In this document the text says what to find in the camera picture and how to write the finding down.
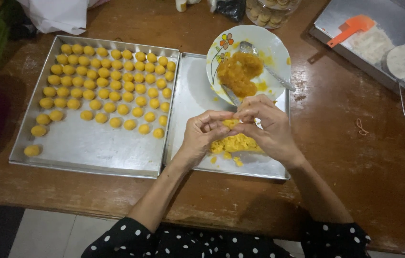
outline metal spoon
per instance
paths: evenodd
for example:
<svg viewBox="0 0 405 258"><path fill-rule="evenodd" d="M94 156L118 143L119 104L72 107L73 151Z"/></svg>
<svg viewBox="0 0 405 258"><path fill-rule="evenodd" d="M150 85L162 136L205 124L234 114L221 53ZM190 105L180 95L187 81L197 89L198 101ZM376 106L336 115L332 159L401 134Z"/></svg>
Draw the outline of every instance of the metal spoon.
<svg viewBox="0 0 405 258"><path fill-rule="evenodd" d="M253 54L253 55L255 55L255 56L258 56L258 50L257 50L257 48L256 48L254 45L252 45L252 44L250 44L249 42L247 42L247 41L241 41L240 44L239 44L239 48L240 48L240 51L241 51L242 53L249 53L249 54ZM265 64L263 64L263 65L264 65L264 68L265 68L269 73L271 73L271 74L274 76L274 78L275 78L276 80L278 80L284 87L286 87L286 88L289 89L290 91L296 91L296 87L295 87L293 84L291 84L290 82L287 82L285 79L279 77L279 75L277 75L276 73L274 73L274 72L272 71L272 69L269 68L267 65L265 65Z"/></svg>

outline dough ball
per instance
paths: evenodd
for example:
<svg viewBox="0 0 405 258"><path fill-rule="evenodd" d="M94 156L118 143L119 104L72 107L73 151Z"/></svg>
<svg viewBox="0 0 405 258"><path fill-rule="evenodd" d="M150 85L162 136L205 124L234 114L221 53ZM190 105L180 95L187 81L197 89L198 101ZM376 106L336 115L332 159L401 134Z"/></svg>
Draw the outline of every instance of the dough ball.
<svg viewBox="0 0 405 258"><path fill-rule="evenodd" d="M63 44L61 46L61 51L64 54L70 55L72 54L72 47L69 44Z"/></svg>
<svg viewBox="0 0 405 258"><path fill-rule="evenodd" d="M137 61L137 62L134 64L134 67L135 67L137 70L139 70L139 71L143 71L144 68L145 68L145 64L144 64L143 62Z"/></svg>
<svg viewBox="0 0 405 258"><path fill-rule="evenodd" d="M56 90L56 94L59 97L67 97L70 94L70 91L66 87L61 87L61 88Z"/></svg>
<svg viewBox="0 0 405 258"><path fill-rule="evenodd" d="M75 77L72 79L72 84L75 87L81 87L81 86L83 86L84 83L85 83L85 80L81 77Z"/></svg>
<svg viewBox="0 0 405 258"><path fill-rule="evenodd" d="M158 80L156 81L156 86L157 86L159 89L164 89L164 88L166 87L166 81L165 81L164 79L158 79Z"/></svg>
<svg viewBox="0 0 405 258"><path fill-rule="evenodd" d="M136 92L139 94L144 94L147 91L147 88L143 84L136 85Z"/></svg>
<svg viewBox="0 0 405 258"><path fill-rule="evenodd" d="M139 126L139 133L141 134L148 134L150 132L150 126L148 124L143 124Z"/></svg>
<svg viewBox="0 0 405 258"><path fill-rule="evenodd" d="M167 88L167 89L164 89L164 90L163 90L163 97L165 97L165 98L170 98L171 95L172 95L171 89Z"/></svg>
<svg viewBox="0 0 405 258"><path fill-rule="evenodd" d="M99 73L99 77L101 78L108 78L110 76L110 72L105 67L99 68L97 72Z"/></svg>
<svg viewBox="0 0 405 258"><path fill-rule="evenodd" d="M153 73L155 71L155 65L152 63L146 63L145 71L147 71L148 73Z"/></svg>
<svg viewBox="0 0 405 258"><path fill-rule="evenodd" d="M89 102L89 107L92 110L99 110L99 109L102 108L102 103L100 101L98 101L98 100L92 100L92 101Z"/></svg>
<svg viewBox="0 0 405 258"><path fill-rule="evenodd" d="M113 128L118 128L121 126L121 119L119 118L112 118L109 122L110 126Z"/></svg>
<svg viewBox="0 0 405 258"><path fill-rule="evenodd" d="M76 99L70 99L67 102L67 107L73 110L77 110L80 107L80 101L76 100Z"/></svg>
<svg viewBox="0 0 405 258"><path fill-rule="evenodd" d="M99 124L107 122L108 117L104 113L99 113L94 118Z"/></svg>
<svg viewBox="0 0 405 258"><path fill-rule="evenodd" d="M115 104L112 103L112 102L105 103L105 105L104 105L104 110L105 110L105 112L107 112L107 113L112 113L112 112L115 112L116 106L115 106Z"/></svg>
<svg viewBox="0 0 405 258"><path fill-rule="evenodd" d="M134 122L134 120L131 120L131 119L126 120L126 121L125 121L125 124L123 125L123 127L124 127L126 130L131 131L132 129L136 128L136 122Z"/></svg>
<svg viewBox="0 0 405 258"><path fill-rule="evenodd" d="M125 82L132 82L132 81L134 80L134 76L132 76L131 73L125 73L125 74L123 75L123 80L124 80Z"/></svg>
<svg viewBox="0 0 405 258"><path fill-rule="evenodd" d="M92 120L92 112L89 110L82 111L80 113L80 118L85 121L90 121L90 120Z"/></svg>
<svg viewBox="0 0 405 258"><path fill-rule="evenodd" d="M121 63L121 61L115 60L115 61L112 62L112 67L115 70L121 70L121 69L123 69L123 64Z"/></svg>
<svg viewBox="0 0 405 258"><path fill-rule="evenodd" d="M166 65L168 64L168 59L167 59L167 57L161 56L161 57L158 59L158 63L159 63L160 65L162 65L162 66L166 66Z"/></svg>
<svg viewBox="0 0 405 258"><path fill-rule="evenodd" d="M118 49L114 49L110 52L110 55L115 59L118 60L121 58L121 52Z"/></svg>
<svg viewBox="0 0 405 258"><path fill-rule="evenodd" d="M78 56L76 56L76 55L68 56L68 62L71 65L77 65L78 64Z"/></svg>
<svg viewBox="0 0 405 258"><path fill-rule="evenodd" d="M147 114L144 115L145 121L151 123L155 120L155 114L153 112L148 112Z"/></svg>
<svg viewBox="0 0 405 258"><path fill-rule="evenodd" d="M166 117L166 116L160 116L160 117L158 118L158 122L159 122L160 125L166 126L167 123L168 123L168 117Z"/></svg>
<svg viewBox="0 0 405 258"><path fill-rule="evenodd" d="M136 53L136 59L139 62L145 61L145 53L144 52L137 52Z"/></svg>
<svg viewBox="0 0 405 258"><path fill-rule="evenodd" d="M163 111L163 112L169 112L169 102L163 102L163 103L161 103L161 110Z"/></svg>
<svg viewBox="0 0 405 258"><path fill-rule="evenodd" d="M155 80L156 80L156 78L155 78L155 76L154 76L153 74L147 74L147 75L145 76L145 81L146 81L148 84L154 83Z"/></svg>
<svg viewBox="0 0 405 258"><path fill-rule="evenodd" d="M48 76L48 82L51 85L60 85L61 84L61 78L58 75L50 75Z"/></svg>
<svg viewBox="0 0 405 258"><path fill-rule="evenodd" d="M57 98L54 100L54 105L57 106L58 108L65 108L67 107L67 100L63 98Z"/></svg>
<svg viewBox="0 0 405 258"><path fill-rule="evenodd" d="M174 72L167 71L164 77L166 78L166 80L172 81L174 79Z"/></svg>
<svg viewBox="0 0 405 258"><path fill-rule="evenodd" d="M96 53L97 53L99 56L108 56L108 51L107 51L105 48L103 48L103 47L97 48Z"/></svg>
<svg viewBox="0 0 405 258"><path fill-rule="evenodd" d="M123 115L123 116L129 112L129 108L126 104L119 105L117 110L118 110L118 114Z"/></svg>
<svg viewBox="0 0 405 258"><path fill-rule="evenodd" d="M166 67L171 72L175 71L175 63L173 61L169 61L168 64L166 65Z"/></svg>
<svg viewBox="0 0 405 258"><path fill-rule="evenodd" d="M66 55L58 55L58 56L56 57L56 60L57 60L58 63L60 63L60 64L63 64L63 65L68 64L68 58L67 58Z"/></svg>
<svg viewBox="0 0 405 258"><path fill-rule="evenodd" d="M51 120L57 122L57 121L61 121L64 114L59 110L54 110L54 111L51 111L49 116L50 116Z"/></svg>
<svg viewBox="0 0 405 258"><path fill-rule="evenodd" d="M151 99L150 100L150 107L153 109L157 109L159 107L159 100L158 99Z"/></svg>
<svg viewBox="0 0 405 258"><path fill-rule="evenodd" d="M117 91L112 91L108 95L108 98L113 102L117 102L117 101L121 100L121 95Z"/></svg>
<svg viewBox="0 0 405 258"><path fill-rule="evenodd" d="M42 108L50 109L53 107L53 99L51 98L43 98L39 101L39 104Z"/></svg>
<svg viewBox="0 0 405 258"><path fill-rule="evenodd" d="M155 67L155 73L156 74L164 74L166 72L166 69L165 69L165 67L164 66L162 66L162 65L157 65L156 67Z"/></svg>
<svg viewBox="0 0 405 258"><path fill-rule="evenodd" d="M140 107L143 107L147 104L147 99L144 97L137 97L136 104L139 105Z"/></svg>
<svg viewBox="0 0 405 258"><path fill-rule="evenodd" d="M156 62L156 55L153 54L153 53L148 53L148 54L147 54L147 60L148 60L148 62L150 62L150 63Z"/></svg>
<svg viewBox="0 0 405 258"><path fill-rule="evenodd" d="M72 51L77 55L81 55L83 54L83 47L79 44L75 44L72 46Z"/></svg>
<svg viewBox="0 0 405 258"><path fill-rule="evenodd" d="M80 56L80 57L78 58L78 63L79 63L80 65L82 65L82 66L89 66L91 62L89 61L89 58L88 58L88 57L86 57L86 56Z"/></svg>
<svg viewBox="0 0 405 258"><path fill-rule="evenodd" d="M91 60L91 66L94 68L101 68L101 61L97 58L94 58L93 60Z"/></svg>
<svg viewBox="0 0 405 258"><path fill-rule="evenodd" d="M35 120L37 121L38 124L43 125L49 124L51 122L50 116L43 113L39 114Z"/></svg>
<svg viewBox="0 0 405 258"><path fill-rule="evenodd" d="M108 69L108 68L112 67L112 62L110 60L108 60L107 58L104 58L101 61L101 65L102 65L102 67Z"/></svg>
<svg viewBox="0 0 405 258"><path fill-rule="evenodd" d="M96 97L96 93L94 93L94 91L91 91L91 90L85 90L85 91L83 91L83 97L86 100L90 101Z"/></svg>
<svg viewBox="0 0 405 258"><path fill-rule="evenodd" d="M79 66L75 70L78 73L78 75L80 75L80 76L85 76L88 73L88 68L86 68L84 66Z"/></svg>
<svg viewBox="0 0 405 258"><path fill-rule="evenodd" d="M104 88L108 85L108 79L105 78L99 78L96 80L96 83L99 87Z"/></svg>
<svg viewBox="0 0 405 258"><path fill-rule="evenodd" d="M88 56L93 56L95 54L94 48L92 48L91 46L84 47L83 52Z"/></svg>
<svg viewBox="0 0 405 258"><path fill-rule="evenodd" d="M72 75L73 73L75 73L75 68L71 65L65 65L64 67L62 67L62 71L67 75Z"/></svg>
<svg viewBox="0 0 405 258"><path fill-rule="evenodd" d="M50 70L52 73L59 75L62 73L62 65L52 65Z"/></svg>
<svg viewBox="0 0 405 258"><path fill-rule="evenodd" d="M123 51L123 53L121 53L123 55L123 57L127 60L130 60L132 58L132 53L129 50L125 50Z"/></svg>
<svg viewBox="0 0 405 258"><path fill-rule="evenodd" d="M161 138L164 136L164 130L163 130L163 128L156 128L156 129L153 131L153 136L154 136L156 139L161 139Z"/></svg>
<svg viewBox="0 0 405 258"><path fill-rule="evenodd" d="M110 87L112 88L112 90L119 91L119 90L121 90L121 83L120 83L119 81L113 80L113 81L110 83Z"/></svg>
<svg viewBox="0 0 405 258"><path fill-rule="evenodd" d="M37 156L40 154L40 148L38 145L29 145L24 149L24 155L26 156Z"/></svg>
<svg viewBox="0 0 405 258"><path fill-rule="evenodd" d="M65 87L70 87L72 86L72 77L70 77L69 75L66 75L64 77L61 78L61 84Z"/></svg>
<svg viewBox="0 0 405 258"><path fill-rule="evenodd" d="M45 87L43 89L43 94L45 94L47 97L54 97L56 96L56 89L53 87Z"/></svg>
<svg viewBox="0 0 405 258"><path fill-rule="evenodd" d="M118 80L121 79L121 73L118 72L118 71L113 71L112 73L110 73L110 77L111 77L113 80L118 81Z"/></svg>
<svg viewBox="0 0 405 258"><path fill-rule="evenodd" d="M132 95L131 92L126 91L125 93L123 93L123 100L126 102L131 102L134 100L134 95Z"/></svg>
<svg viewBox="0 0 405 258"><path fill-rule="evenodd" d="M87 88L88 90L94 90L96 88L96 83L91 79L85 80L83 87Z"/></svg>
<svg viewBox="0 0 405 258"><path fill-rule="evenodd" d="M125 90L129 91L129 92L133 92L134 91L134 84L131 82L125 82Z"/></svg>
<svg viewBox="0 0 405 258"><path fill-rule="evenodd" d="M91 80L97 79L97 72L94 70L88 70L88 73L86 73L86 76L90 78Z"/></svg>
<svg viewBox="0 0 405 258"><path fill-rule="evenodd" d="M108 99L108 95L110 95L110 91L107 89L102 89L97 94L99 95L99 98L105 100L105 99Z"/></svg>
<svg viewBox="0 0 405 258"><path fill-rule="evenodd" d="M80 89L73 89L70 91L70 95L76 99L79 99L83 96L83 91Z"/></svg>
<svg viewBox="0 0 405 258"><path fill-rule="evenodd" d="M126 61L125 64L123 65L123 67L127 70L127 71L132 71L134 70L134 64L131 61Z"/></svg>
<svg viewBox="0 0 405 258"><path fill-rule="evenodd" d="M141 73L136 73L134 75L134 80L137 81L138 83L141 83L144 81L144 76Z"/></svg>
<svg viewBox="0 0 405 258"><path fill-rule="evenodd" d="M136 118L139 118L144 114L144 111L143 111L143 109L141 107L135 107L135 108L132 109L131 113Z"/></svg>
<svg viewBox="0 0 405 258"><path fill-rule="evenodd" d="M155 88L150 88L150 89L148 90L148 96L149 96L150 98L156 98L156 97L158 97L158 90L155 89Z"/></svg>

